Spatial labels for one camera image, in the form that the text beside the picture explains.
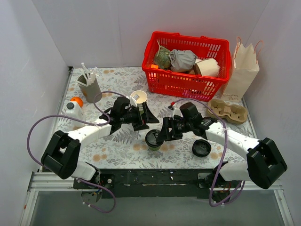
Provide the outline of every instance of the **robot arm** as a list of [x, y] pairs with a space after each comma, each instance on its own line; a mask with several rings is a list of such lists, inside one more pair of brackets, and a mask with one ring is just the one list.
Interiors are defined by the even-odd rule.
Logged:
[[95, 126], [87, 125], [67, 133], [60, 130], [55, 132], [42, 156], [41, 163], [61, 179], [74, 177], [89, 181], [95, 177], [96, 168], [86, 162], [78, 161], [79, 152], [84, 147], [116, 132], [122, 124], [132, 124], [134, 131], [138, 131], [149, 129], [147, 123], [159, 123], [146, 102], [137, 107], [130, 105], [130, 100], [126, 97], [118, 97], [114, 106], [105, 112], [110, 112], [109, 124], [97, 126], [109, 121], [105, 115], [102, 115], [94, 122]]
[[[173, 118], [163, 119], [157, 142], [182, 139], [183, 133], [192, 131], [196, 136], [224, 145], [225, 133], [222, 124], [210, 117], [203, 118], [194, 104], [189, 102], [180, 107], [183, 117], [179, 111], [175, 112]], [[220, 181], [253, 181], [257, 186], [267, 189], [287, 170], [273, 140], [265, 138], [260, 141], [230, 129], [227, 129], [227, 133], [228, 148], [246, 161], [224, 162], [219, 171]]]

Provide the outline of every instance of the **red plastic basket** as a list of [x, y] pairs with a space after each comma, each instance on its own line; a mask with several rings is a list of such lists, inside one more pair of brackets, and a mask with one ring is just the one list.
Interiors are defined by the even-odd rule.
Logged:
[[[220, 66], [218, 77], [189, 75], [151, 68], [154, 56], [159, 49], [157, 40], [161, 46], [169, 50], [189, 49], [200, 59], [214, 58]], [[154, 32], [146, 46], [142, 69], [145, 71], [150, 92], [209, 101], [221, 85], [228, 82], [230, 64], [231, 56], [227, 40]]]

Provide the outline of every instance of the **floral tablecloth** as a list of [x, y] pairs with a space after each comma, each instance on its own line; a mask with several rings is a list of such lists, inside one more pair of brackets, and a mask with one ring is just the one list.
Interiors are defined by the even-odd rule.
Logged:
[[[140, 67], [124, 68], [99, 68], [97, 77], [101, 91], [111, 90], [129, 96], [135, 90], [143, 90], [148, 95], [148, 106], [152, 113], [160, 120], [160, 124], [149, 124], [150, 129], [161, 130], [163, 117], [172, 116], [172, 111], [167, 107], [177, 97], [154, 94], [148, 91], [145, 73]], [[74, 69], [71, 74], [71, 81], [64, 101], [63, 112], [66, 104], [72, 97], [81, 97], [84, 101], [82, 107], [87, 117], [87, 121], [93, 122], [101, 113], [98, 112], [93, 104], [88, 103], [81, 93], [76, 79], [82, 74], [82, 69]], [[113, 106], [116, 95], [111, 93], [103, 94], [102, 99], [97, 105], [102, 109]], [[199, 112], [206, 115], [205, 107], [195, 103]], [[228, 127], [245, 136], [253, 137], [250, 122], [242, 125], [227, 124]], [[56, 130], [64, 132], [77, 129], [72, 121], [60, 118]], [[196, 157], [192, 153], [192, 144], [196, 139], [192, 132], [185, 133], [182, 140], [165, 142], [159, 151], [151, 151], [145, 143], [145, 135], [148, 130], [134, 132], [132, 125], [124, 124], [114, 134], [103, 137], [84, 148], [79, 155], [80, 161], [86, 161], [102, 169], [146, 169], [146, 168], [214, 168], [219, 163], [222, 155], [223, 146], [210, 142], [212, 145], [211, 153], [205, 158]], [[225, 157], [226, 161], [239, 162], [243, 159], [236, 153], [228, 150]]]

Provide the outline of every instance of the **green bag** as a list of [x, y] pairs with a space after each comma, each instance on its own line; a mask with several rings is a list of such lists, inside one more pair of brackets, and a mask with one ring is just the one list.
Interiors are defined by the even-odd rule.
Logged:
[[159, 41], [157, 40], [159, 45], [159, 50], [155, 54], [154, 62], [156, 65], [159, 66], [161, 69], [167, 69], [171, 66], [171, 60], [169, 58], [170, 50], [166, 49], [165, 47], [161, 46], [159, 44]]

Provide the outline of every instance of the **brown paper bag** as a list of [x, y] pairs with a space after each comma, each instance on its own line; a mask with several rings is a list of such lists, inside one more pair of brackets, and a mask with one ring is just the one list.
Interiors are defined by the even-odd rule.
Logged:
[[[259, 41], [255, 48], [252, 44], [245, 48], [241, 44], [241, 38], [238, 37], [238, 39], [232, 55], [230, 79], [223, 87], [221, 100], [239, 102], [259, 71], [257, 56], [263, 47], [263, 41]], [[260, 42], [262, 42], [262, 46], [256, 54], [255, 50]]]

